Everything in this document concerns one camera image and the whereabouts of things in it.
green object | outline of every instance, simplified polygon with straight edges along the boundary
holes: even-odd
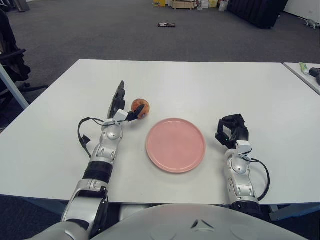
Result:
[[[303,62],[299,62],[299,64],[301,67],[301,72],[303,72],[303,74],[307,75],[309,73],[307,64],[305,64]]]

cardboard box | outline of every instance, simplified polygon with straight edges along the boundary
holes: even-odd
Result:
[[[185,2],[184,1],[173,1],[172,2],[172,8],[173,9],[184,9],[185,8]]]
[[[185,9],[193,9],[195,7],[195,3],[192,2],[184,2],[184,8]]]
[[[153,5],[155,7],[165,7],[166,6],[166,0],[153,0]]]
[[[209,8],[216,8],[218,6],[218,0],[209,0]]]

red apple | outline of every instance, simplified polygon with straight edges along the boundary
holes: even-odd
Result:
[[[133,101],[131,105],[131,111],[136,110],[141,104],[144,104],[144,108],[138,115],[138,119],[143,119],[150,111],[149,103],[146,100],[140,98]]]

office chair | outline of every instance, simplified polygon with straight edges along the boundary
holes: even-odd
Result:
[[[25,65],[23,53],[25,49],[19,49],[16,45],[16,39],[11,29],[9,19],[5,12],[0,9],[0,64],[8,73],[12,81],[23,82],[29,77],[30,67]],[[40,89],[47,89],[48,85],[30,87],[30,83],[23,83],[18,86],[21,93],[33,92]],[[7,86],[0,81],[0,111],[3,110],[11,101],[13,95],[7,89]]]

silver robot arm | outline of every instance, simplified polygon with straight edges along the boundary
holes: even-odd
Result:
[[[231,130],[231,137],[224,132],[224,127]],[[255,217],[261,216],[259,201],[269,190],[270,176],[262,162],[250,157],[252,147],[249,143],[249,131],[241,114],[220,119],[215,138],[229,149],[224,155],[224,175],[231,208]],[[260,197],[257,197],[250,180],[250,163],[261,163],[267,172],[267,188]]]
[[[123,111],[124,86],[122,81],[114,95],[106,121],[87,117],[79,123],[79,141],[90,156],[88,167],[62,214],[61,222],[34,236],[32,240],[87,240],[105,230],[109,203],[108,186],[118,145],[123,138],[122,124],[136,120],[145,107],[141,104],[135,111]],[[102,126],[102,134],[92,155],[86,147],[90,139],[85,135],[81,137],[79,132],[81,124],[88,120],[103,122],[98,123]]]
[[[259,201],[250,180],[250,152],[251,145],[248,141],[236,141],[236,149],[229,149],[224,155],[224,175],[231,207],[239,212],[259,216]]]

